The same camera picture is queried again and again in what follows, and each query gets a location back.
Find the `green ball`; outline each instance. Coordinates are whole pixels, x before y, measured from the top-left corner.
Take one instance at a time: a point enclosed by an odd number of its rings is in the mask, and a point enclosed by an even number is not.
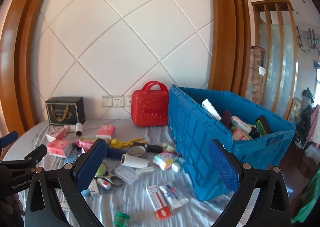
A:
[[[98,171],[96,172],[96,175],[104,175],[107,172],[107,168],[104,164],[101,164],[99,166]]]

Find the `black gift box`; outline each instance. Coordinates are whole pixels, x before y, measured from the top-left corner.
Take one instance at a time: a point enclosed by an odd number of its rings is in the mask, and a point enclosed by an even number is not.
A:
[[[52,97],[45,105],[50,125],[75,125],[85,122],[82,97]]]

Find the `power outlet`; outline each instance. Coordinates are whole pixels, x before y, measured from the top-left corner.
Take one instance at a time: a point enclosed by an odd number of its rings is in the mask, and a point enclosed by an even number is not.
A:
[[[102,107],[112,107],[112,96],[101,96]]]
[[[124,96],[113,96],[113,106],[123,107],[124,106]]]
[[[132,96],[124,96],[124,106],[131,107]]]

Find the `diamond pattern wall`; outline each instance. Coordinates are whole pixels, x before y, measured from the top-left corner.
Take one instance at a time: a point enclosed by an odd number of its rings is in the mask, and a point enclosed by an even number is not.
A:
[[[38,121],[52,96],[83,96],[87,119],[129,118],[101,96],[150,80],[206,88],[212,9],[212,0],[44,0],[31,52]]]

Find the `screw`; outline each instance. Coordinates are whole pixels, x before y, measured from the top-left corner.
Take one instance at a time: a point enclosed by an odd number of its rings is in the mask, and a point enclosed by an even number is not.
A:
[[[36,173],[41,173],[42,172],[42,167],[37,167],[37,169],[36,169]]]
[[[67,170],[71,169],[72,167],[73,167],[72,163],[67,163],[67,164],[64,165],[64,168],[67,169]]]
[[[277,166],[275,166],[275,167],[273,168],[273,171],[275,171],[276,173],[279,173],[279,172],[280,172],[280,168],[277,167]]]
[[[243,163],[242,167],[243,167],[244,169],[250,169],[250,168],[251,168],[251,165],[248,164],[248,163]]]

